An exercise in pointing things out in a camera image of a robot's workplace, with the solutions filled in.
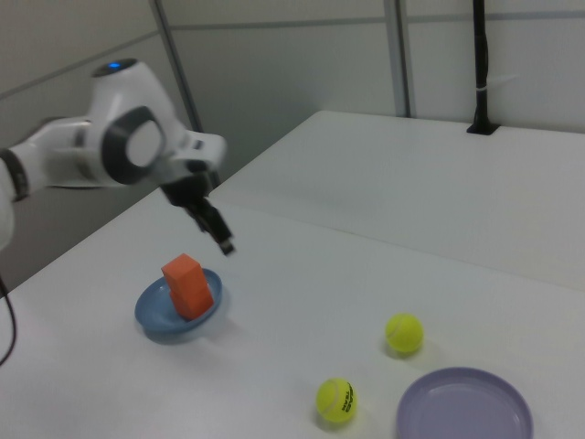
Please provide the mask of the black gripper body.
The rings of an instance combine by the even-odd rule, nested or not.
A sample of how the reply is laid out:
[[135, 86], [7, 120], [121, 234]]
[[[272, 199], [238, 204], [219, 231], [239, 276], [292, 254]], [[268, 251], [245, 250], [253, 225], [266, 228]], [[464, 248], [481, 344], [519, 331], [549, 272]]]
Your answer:
[[197, 172], [161, 186], [171, 205], [187, 211], [210, 211], [207, 197], [219, 185], [217, 171]]

